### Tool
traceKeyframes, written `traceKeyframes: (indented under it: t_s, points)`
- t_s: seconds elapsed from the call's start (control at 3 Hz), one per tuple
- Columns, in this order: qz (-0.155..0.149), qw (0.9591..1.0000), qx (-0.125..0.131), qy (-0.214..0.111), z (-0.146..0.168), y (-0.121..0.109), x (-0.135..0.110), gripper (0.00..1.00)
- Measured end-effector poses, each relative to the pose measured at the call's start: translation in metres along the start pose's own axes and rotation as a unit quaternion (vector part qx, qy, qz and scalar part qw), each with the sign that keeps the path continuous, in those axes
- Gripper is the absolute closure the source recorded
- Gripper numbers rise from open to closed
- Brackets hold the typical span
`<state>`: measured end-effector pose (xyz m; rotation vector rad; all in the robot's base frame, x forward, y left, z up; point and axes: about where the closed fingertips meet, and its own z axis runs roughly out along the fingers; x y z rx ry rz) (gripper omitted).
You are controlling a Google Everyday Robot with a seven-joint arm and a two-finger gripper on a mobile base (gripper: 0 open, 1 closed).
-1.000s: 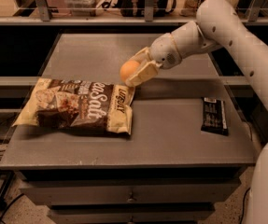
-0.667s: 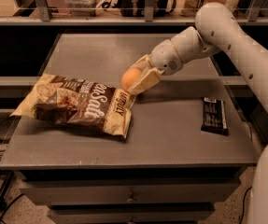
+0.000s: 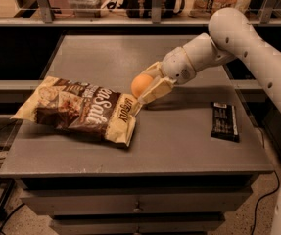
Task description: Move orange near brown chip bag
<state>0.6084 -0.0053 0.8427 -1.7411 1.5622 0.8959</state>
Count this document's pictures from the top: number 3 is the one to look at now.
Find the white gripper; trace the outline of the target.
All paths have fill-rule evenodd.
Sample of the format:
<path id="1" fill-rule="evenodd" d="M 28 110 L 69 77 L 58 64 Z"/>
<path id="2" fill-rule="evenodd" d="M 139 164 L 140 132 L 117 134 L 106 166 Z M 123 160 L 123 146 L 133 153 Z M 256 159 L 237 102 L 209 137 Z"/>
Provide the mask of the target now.
<path id="1" fill-rule="evenodd" d="M 185 84 L 196 77 L 196 71 L 183 47 L 177 47 L 166 54 L 162 67 L 160 62 L 155 62 L 144 69 L 142 74 L 152 77 L 153 81 L 138 98 L 135 97 L 141 107 L 169 94 L 175 82 Z"/>

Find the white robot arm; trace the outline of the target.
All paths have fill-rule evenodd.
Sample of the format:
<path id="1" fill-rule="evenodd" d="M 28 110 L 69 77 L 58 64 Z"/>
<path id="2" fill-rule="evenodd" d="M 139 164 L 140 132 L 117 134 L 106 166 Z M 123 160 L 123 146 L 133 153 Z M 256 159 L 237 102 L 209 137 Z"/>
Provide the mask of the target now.
<path id="1" fill-rule="evenodd" d="M 148 104 L 185 84 L 198 72 L 239 59 L 281 113 L 281 52 L 265 42 L 247 17 L 237 9 L 223 8 L 209 20 L 209 31 L 165 55 L 137 75 L 131 92 Z"/>

